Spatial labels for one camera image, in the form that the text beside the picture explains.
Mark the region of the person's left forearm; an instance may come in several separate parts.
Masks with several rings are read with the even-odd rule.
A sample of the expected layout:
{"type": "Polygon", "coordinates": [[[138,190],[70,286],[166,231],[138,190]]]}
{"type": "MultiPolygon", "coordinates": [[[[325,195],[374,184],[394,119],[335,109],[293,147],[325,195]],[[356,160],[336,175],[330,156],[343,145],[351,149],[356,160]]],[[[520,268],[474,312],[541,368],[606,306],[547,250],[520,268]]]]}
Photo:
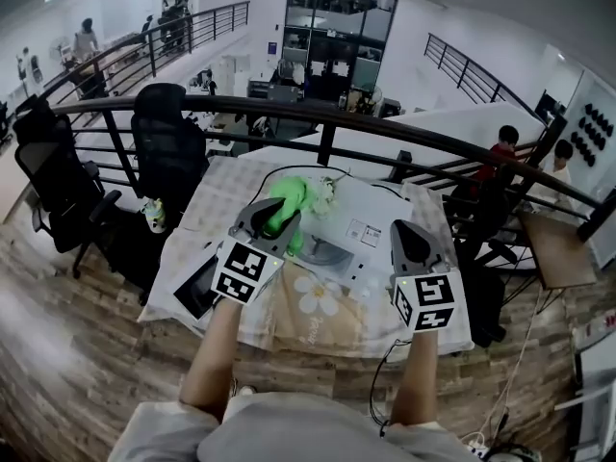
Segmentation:
{"type": "Polygon", "coordinates": [[[219,422],[229,399],[242,309],[228,298],[216,305],[180,390],[182,403],[219,422]]]}

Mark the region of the straight black railing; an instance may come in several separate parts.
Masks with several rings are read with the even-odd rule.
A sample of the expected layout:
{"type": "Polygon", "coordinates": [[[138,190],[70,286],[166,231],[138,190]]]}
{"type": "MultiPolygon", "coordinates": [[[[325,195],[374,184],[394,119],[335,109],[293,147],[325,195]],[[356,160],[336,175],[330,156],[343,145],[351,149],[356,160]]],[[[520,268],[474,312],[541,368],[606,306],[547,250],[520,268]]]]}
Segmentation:
{"type": "Polygon", "coordinates": [[[52,105],[123,95],[205,44],[248,24],[248,1],[216,7],[160,24],[117,41],[77,62],[49,84],[42,98],[52,105]]]}
{"type": "Polygon", "coordinates": [[[508,102],[546,122],[505,83],[453,45],[429,33],[423,55],[437,65],[475,104],[508,102]]]}

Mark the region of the white metal frame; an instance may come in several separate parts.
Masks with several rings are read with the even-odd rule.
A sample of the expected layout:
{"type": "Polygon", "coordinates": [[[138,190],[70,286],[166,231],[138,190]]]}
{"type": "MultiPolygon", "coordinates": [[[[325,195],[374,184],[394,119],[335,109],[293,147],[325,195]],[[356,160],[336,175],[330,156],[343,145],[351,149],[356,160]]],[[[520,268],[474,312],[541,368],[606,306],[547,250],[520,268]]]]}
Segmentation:
{"type": "Polygon", "coordinates": [[[607,462],[616,447],[616,330],[577,356],[581,389],[554,412],[570,411],[577,420],[570,462],[607,462]]]}

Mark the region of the curved black railing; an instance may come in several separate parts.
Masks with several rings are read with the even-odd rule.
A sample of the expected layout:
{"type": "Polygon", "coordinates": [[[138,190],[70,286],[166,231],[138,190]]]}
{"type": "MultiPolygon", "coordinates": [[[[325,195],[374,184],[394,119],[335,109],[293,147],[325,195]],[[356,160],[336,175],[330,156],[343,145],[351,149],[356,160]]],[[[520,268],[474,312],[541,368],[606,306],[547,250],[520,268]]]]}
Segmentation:
{"type": "Polygon", "coordinates": [[[582,223],[577,229],[577,235],[583,241],[589,240],[608,218],[616,213],[616,195],[599,202],[532,167],[532,162],[536,161],[539,154],[547,147],[546,137],[530,143],[528,145],[529,155],[522,162],[517,162],[466,141],[456,140],[423,128],[404,125],[389,118],[380,119],[346,113],[324,106],[302,106],[233,96],[171,96],[158,92],[139,96],[96,98],[59,106],[50,106],[45,99],[33,97],[17,110],[13,129],[19,141],[48,141],[55,134],[68,136],[80,133],[80,128],[74,126],[71,117],[95,113],[102,115],[105,121],[104,126],[99,129],[100,132],[108,134],[114,142],[119,142],[124,131],[117,127],[114,114],[123,111],[130,111],[137,117],[164,123],[180,131],[185,131],[189,127],[188,120],[183,116],[185,112],[229,114],[232,117],[242,116],[244,118],[275,117],[308,122],[322,128],[321,138],[315,144],[307,141],[283,141],[232,133],[206,132],[204,136],[208,140],[257,143],[314,153],[317,156],[318,165],[322,167],[328,166],[332,157],[390,167],[392,172],[387,178],[391,182],[400,183],[406,179],[417,179],[420,184],[436,191],[462,184],[477,185],[477,180],[469,177],[461,168],[472,163],[483,164],[493,167],[502,175],[511,174],[522,178],[523,183],[520,187],[507,187],[506,189],[514,204],[521,200],[538,203],[540,201],[538,197],[528,194],[529,188],[538,184],[590,207],[592,212],[588,216],[573,209],[567,212],[568,215],[581,219],[582,223]],[[406,149],[399,149],[393,155],[380,155],[376,151],[365,153],[357,147],[337,147],[334,141],[342,129],[350,130],[355,135],[364,133],[381,141],[403,141],[453,154],[456,159],[453,162],[429,167],[413,162],[410,152],[406,149]]]}

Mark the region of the small brown wooden table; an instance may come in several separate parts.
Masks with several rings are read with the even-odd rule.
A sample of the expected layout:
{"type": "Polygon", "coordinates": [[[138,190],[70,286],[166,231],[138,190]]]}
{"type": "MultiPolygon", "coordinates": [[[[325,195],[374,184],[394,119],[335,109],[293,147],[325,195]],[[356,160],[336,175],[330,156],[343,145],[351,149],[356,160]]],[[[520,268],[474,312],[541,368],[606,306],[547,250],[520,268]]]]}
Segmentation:
{"type": "Polygon", "coordinates": [[[597,282],[591,255],[577,228],[563,220],[519,212],[539,280],[547,291],[593,285],[597,282]]]}

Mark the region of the person's right forearm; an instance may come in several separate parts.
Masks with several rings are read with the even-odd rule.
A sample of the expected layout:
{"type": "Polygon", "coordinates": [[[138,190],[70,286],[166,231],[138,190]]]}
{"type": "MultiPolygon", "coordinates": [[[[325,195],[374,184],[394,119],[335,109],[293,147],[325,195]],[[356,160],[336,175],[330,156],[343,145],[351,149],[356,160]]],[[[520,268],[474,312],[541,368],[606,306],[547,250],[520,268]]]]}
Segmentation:
{"type": "Polygon", "coordinates": [[[392,407],[390,424],[419,425],[437,420],[438,332],[415,334],[392,407]]]}

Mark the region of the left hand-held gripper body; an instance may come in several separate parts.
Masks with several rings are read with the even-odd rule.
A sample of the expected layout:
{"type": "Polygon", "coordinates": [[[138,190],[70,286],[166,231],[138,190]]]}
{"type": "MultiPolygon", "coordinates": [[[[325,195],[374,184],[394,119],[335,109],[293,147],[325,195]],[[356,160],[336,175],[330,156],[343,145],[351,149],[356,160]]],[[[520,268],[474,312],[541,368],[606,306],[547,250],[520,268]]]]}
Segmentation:
{"type": "Polygon", "coordinates": [[[245,232],[227,235],[218,251],[211,290],[241,305],[250,305],[285,264],[285,252],[268,252],[263,236],[252,239],[245,232]]]}

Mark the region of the black mesh high-back office chair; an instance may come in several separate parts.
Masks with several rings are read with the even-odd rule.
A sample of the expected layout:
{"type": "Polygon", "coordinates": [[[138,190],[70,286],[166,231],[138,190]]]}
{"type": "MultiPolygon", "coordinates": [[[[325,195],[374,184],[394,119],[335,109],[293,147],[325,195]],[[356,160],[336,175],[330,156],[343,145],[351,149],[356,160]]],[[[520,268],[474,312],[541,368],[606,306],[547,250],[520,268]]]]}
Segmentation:
{"type": "Polygon", "coordinates": [[[139,188],[162,203],[164,230],[155,233],[144,214],[116,208],[102,244],[110,269],[140,292],[140,305],[147,303],[166,240],[209,166],[203,131],[182,115],[185,95],[179,85],[149,85],[137,95],[131,118],[139,188]]]}

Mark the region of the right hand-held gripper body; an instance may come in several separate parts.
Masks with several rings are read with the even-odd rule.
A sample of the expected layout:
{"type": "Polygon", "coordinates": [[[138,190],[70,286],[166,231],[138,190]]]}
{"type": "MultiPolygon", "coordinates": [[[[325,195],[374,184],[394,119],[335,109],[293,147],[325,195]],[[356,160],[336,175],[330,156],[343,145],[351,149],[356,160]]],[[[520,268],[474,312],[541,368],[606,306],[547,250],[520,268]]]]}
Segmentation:
{"type": "Polygon", "coordinates": [[[409,331],[447,328],[462,306],[461,272],[447,263],[393,266],[390,302],[409,331]]]}

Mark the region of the white round floor device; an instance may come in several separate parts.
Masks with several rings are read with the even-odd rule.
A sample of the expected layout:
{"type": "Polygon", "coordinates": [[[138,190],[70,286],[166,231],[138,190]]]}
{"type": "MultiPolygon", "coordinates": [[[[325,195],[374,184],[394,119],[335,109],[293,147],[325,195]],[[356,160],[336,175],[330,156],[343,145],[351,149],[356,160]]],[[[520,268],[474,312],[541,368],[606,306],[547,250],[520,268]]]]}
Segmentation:
{"type": "Polygon", "coordinates": [[[491,449],[484,457],[484,462],[535,462],[535,453],[519,444],[505,444],[491,449]]]}

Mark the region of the white microwave oven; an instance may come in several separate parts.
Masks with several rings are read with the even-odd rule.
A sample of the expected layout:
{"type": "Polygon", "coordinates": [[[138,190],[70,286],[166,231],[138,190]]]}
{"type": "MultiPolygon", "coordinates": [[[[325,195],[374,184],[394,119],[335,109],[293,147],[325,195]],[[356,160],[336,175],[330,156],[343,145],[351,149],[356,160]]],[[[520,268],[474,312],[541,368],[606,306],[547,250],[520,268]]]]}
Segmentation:
{"type": "Polygon", "coordinates": [[[391,191],[347,173],[297,167],[285,176],[309,179],[324,175],[338,177],[342,174],[346,177],[338,183],[336,205],[329,215],[317,218],[311,211],[301,212],[299,227],[302,245],[305,235],[314,235],[347,250],[353,255],[352,260],[344,266],[320,267],[299,260],[298,252],[293,254],[291,260],[317,276],[330,279],[355,293],[365,297],[377,295],[389,286],[389,278],[393,273],[390,226],[396,219],[409,220],[413,204],[391,191]]]}

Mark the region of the black framed glass partition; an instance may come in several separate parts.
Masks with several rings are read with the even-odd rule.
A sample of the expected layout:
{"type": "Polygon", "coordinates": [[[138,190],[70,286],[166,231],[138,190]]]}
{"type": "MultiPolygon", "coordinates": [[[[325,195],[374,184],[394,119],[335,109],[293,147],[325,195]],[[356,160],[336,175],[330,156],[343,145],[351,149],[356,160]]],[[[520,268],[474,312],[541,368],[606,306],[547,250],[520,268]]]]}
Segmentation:
{"type": "Polygon", "coordinates": [[[397,0],[287,0],[282,59],[303,67],[303,94],[350,103],[373,93],[397,0]]]}

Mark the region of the green cloth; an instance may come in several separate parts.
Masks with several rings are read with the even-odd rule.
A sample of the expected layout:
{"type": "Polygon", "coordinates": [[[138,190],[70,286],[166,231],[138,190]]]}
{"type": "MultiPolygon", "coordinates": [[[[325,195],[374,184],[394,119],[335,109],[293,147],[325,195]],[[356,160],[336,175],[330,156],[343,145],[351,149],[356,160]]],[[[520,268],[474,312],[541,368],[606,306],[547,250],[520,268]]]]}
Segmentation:
{"type": "Polygon", "coordinates": [[[271,198],[283,198],[282,207],[269,218],[264,231],[270,236],[277,236],[283,225],[291,220],[296,212],[310,211],[317,201],[317,193],[310,181],[299,176],[285,176],[270,188],[271,198]]]}

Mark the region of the small decorated bottle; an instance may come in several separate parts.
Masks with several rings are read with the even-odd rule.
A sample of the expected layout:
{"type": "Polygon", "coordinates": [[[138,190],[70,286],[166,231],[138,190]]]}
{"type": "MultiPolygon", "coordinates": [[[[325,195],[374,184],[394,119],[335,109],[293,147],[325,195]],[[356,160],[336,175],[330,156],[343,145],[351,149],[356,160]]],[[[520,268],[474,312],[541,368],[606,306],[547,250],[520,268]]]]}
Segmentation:
{"type": "Polygon", "coordinates": [[[144,215],[151,232],[155,234],[162,234],[166,232],[166,212],[163,201],[160,198],[149,199],[141,207],[141,213],[144,215]]]}

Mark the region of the light wooden desk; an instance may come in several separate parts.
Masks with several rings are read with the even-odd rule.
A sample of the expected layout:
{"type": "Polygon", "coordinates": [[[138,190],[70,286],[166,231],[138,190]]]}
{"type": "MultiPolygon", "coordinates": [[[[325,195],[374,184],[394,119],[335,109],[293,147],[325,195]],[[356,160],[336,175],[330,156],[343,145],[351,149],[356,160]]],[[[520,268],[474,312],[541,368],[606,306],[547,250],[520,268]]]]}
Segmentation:
{"type": "Polygon", "coordinates": [[[14,141],[0,156],[0,225],[12,216],[30,185],[15,159],[17,148],[14,141]]]}

